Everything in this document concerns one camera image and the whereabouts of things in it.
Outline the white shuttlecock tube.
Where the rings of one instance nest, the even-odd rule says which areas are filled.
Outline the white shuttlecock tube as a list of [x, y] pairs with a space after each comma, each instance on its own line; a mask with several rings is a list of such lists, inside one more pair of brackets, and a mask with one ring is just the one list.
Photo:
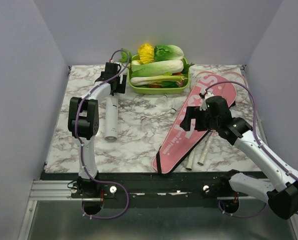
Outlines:
[[104, 139], [108, 142], [117, 140], [118, 133], [118, 95], [109, 95], [106, 99]]

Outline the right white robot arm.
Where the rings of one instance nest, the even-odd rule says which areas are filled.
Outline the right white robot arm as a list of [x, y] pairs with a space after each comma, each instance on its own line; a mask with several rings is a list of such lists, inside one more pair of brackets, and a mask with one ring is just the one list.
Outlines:
[[269, 179], [269, 182], [265, 182], [231, 170], [225, 179], [233, 191], [261, 200], [284, 220], [298, 213], [298, 171], [260, 140], [247, 121], [232, 117], [223, 97], [206, 97], [201, 106], [187, 107], [180, 127], [189, 131], [192, 119], [196, 121], [195, 130], [216, 131], [221, 138], [250, 158]]

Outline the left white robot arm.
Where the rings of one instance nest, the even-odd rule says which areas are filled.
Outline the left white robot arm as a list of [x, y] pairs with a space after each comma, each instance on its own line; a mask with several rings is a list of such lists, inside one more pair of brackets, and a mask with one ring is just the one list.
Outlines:
[[103, 199], [116, 191], [114, 185], [99, 183], [94, 140], [99, 130], [101, 102], [106, 102], [104, 138], [108, 142], [117, 140], [118, 95], [125, 89], [126, 76], [121, 74], [121, 65], [107, 62], [94, 87], [83, 96], [70, 99], [67, 125], [79, 149], [78, 178], [70, 188], [73, 198]]

